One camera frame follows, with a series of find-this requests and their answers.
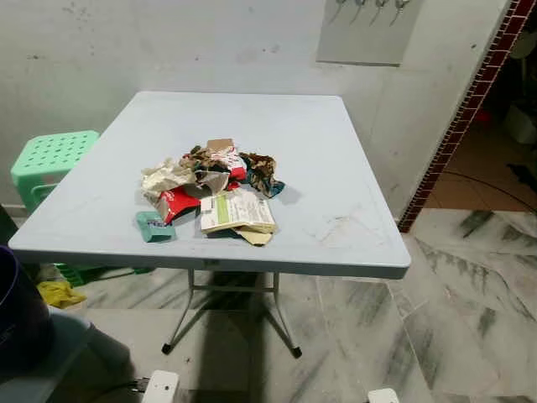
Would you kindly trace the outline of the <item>brown cardboard piece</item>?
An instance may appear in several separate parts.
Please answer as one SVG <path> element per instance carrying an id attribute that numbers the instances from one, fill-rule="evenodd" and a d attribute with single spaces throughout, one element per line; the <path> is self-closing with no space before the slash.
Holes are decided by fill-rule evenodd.
<path id="1" fill-rule="evenodd" d="M 213 154 L 214 156 L 216 156 L 216 154 L 222 156 L 223 154 L 237 153 L 233 139 L 208 139 L 205 149 L 208 150 L 208 153 Z"/>

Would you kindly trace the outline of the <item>teal small packet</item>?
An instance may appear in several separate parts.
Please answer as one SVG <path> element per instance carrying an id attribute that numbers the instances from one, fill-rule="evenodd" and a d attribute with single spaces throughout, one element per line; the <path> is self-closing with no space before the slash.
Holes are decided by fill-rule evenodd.
<path id="1" fill-rule="evenodd" d="M 165 223 L 156 211 L 137 212 L 135 222 L 146 243 L 162 243 L 176 238 L 175 228 Z"/>

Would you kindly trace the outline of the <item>black object on floor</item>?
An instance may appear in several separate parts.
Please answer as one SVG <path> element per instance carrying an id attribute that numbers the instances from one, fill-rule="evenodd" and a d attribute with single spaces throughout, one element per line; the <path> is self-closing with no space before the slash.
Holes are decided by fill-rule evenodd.
<path id="1" fill-rule="evenodd" d="M 507 164 L 510 172 L 514 173 L 514 176 L 517 177 L 517 180 L 520 183 L 525 184 L 529 189 L 532 189 L 533 192 L 537 192 L 537 178 L 534 177 L 533 173 L 529 172 L 527 166 L 525 165 L 516 165 L 516 164 Z"/>

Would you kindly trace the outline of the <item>brown grey crumpled wrapper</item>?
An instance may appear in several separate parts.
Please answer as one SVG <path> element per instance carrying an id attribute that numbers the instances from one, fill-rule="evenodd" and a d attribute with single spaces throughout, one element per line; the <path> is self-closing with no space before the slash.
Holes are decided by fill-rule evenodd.
<path id="1" fill-rule="evenodd" d="M 226 191 L 231 181 L 231 170 L 222 159 L 211 156 L 211 151 L 202 146 L 195 146 L 183 158 L 180 166 L 193 173 L 192 184 L 200 191 L 209 191 L 211 195 Z"/>

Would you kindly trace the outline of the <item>beige paper piece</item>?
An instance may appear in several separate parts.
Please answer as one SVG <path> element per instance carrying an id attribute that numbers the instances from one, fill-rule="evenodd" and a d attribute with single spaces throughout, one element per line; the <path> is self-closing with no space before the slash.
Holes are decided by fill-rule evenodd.
<path id="1" fill-rule="evenodd" d="M 272 232 L 264 232 L 258 228 L 237 227 L 234 228 L 233 231 L 237 233 L 239 237 L 246 239 L 249 244 L 259 247 L 268 244 L 273 237 Z"/>

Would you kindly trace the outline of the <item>printed paper sheet green stripe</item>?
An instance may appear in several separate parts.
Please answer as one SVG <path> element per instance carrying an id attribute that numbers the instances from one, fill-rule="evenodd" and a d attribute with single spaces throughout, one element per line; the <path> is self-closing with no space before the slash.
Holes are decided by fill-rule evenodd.
<path id="1" fill-rule="evenodd" d="M 203 233 L 239 227 L 249 227 L 249 231 L 263 233 L 272 233 L 277 229 L 269 201 L 256 192 L 242 188 L 203 198 L 199 218 Z"/>

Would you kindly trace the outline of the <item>grey blue plastic stool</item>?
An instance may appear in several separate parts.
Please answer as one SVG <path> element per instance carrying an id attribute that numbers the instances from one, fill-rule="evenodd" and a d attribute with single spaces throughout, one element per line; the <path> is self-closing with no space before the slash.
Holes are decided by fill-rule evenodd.
<path id="1" fill-rule="evenodd" d="M 91 320 L 49 309 L 53 337 L 27 371 L 0 375 L 0 403 L 83 403 L 134 380 L 130 349 Z"/>

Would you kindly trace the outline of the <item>dark patterned teal wrapper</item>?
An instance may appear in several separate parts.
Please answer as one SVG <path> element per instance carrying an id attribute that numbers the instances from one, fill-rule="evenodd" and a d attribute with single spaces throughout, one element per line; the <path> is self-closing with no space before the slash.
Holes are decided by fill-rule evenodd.
<path id="1" fill-rule="evenodd" d="M 274 198 L 284 190 L 285 183 L 277 181 L 274 177 L 276 161 L 272 157 L 254 153 L 241 153 L 239 157 L 247 166 L 247 177 L 244 183 L 263 193 L 266 198 Z"/>

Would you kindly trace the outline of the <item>light blue folding table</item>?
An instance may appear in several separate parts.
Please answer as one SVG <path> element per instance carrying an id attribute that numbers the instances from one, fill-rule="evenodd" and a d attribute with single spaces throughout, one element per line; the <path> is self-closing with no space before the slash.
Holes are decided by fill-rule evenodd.
<path id="1" fill-rule="evenodd" d="M 268 201 L 277 226 L 268 244 L 208 238 L 198 218 L 177 237 L 147 243 L 135 215 L 149 210 L 142 169 L 234 139 L 276 160 L 285 183 Z M 264 93 L 135 93 L 76 167 L 10 239 L 27 264 L 154 266 L 400 280 L 411 258 L 338 96 Z"/>

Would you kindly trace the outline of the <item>red white crumpled wrapper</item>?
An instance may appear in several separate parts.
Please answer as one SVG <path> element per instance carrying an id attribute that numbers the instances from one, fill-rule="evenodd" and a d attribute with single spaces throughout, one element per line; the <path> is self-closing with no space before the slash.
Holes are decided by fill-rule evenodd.
<path id="1" fill-rule="evenodd" d="M 244 181 L 247 177 L 246 162 L 233 146 L 226 149 L 211 149 L 210 158 L 216 164 L 222 164 L 232 180 Z"/>

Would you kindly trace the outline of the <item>green plastic stool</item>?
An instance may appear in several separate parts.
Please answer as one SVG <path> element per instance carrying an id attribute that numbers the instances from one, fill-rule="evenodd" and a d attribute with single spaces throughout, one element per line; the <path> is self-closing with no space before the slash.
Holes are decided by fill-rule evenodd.
<path id="1" fill-rule="evenodd" d="M 30 139 L 10 170 L 27 212 L 34 212 L 99 139 L 86 130 Z"/>

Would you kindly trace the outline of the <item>yellow plastic bag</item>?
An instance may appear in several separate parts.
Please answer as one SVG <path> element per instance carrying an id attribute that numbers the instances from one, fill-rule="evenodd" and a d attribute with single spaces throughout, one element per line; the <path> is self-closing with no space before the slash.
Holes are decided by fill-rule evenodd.
<path id="1" fill-rule="evenodd" d="M 86 295 L 74 289 L 69 281 L 40 281 L 37 284 L 39 294 L 49 306 L 64 310 L 84 302 Z"/>

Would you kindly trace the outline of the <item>white box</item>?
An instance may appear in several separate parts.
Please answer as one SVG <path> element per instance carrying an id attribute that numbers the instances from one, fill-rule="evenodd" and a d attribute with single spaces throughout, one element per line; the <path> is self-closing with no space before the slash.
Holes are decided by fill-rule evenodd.
<path id="1" fill-rule="evenodd" d="M 502 122 L 503 131 L 515 142 L 535 145 L 537 142 L 536 123 L 517 105 L 510 105 Z"/>

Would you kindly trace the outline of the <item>red snack wrapper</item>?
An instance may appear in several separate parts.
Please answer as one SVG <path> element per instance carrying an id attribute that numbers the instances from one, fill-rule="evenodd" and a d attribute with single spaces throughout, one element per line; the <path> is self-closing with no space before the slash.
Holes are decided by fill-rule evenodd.
<path id="1" fill-rule="evenodd" d="M 199 207 L 201 200 L 185 192 L 184 187 L 176 187 L 172 191 L 164 191 L 156 202 L 156 210 L 164 219 L 165 225 L 171 225 L 174 219 L 180 217 L 192 208 Z"/>

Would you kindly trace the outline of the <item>grey wall hook board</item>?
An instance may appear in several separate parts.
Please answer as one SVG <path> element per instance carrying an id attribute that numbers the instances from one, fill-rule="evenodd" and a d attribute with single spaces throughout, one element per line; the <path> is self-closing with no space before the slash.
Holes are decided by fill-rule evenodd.
<path id="1" fill-rule="evenodd" d="M 315 61 L 399 65 L 426 0 L 326 0 Z"/>

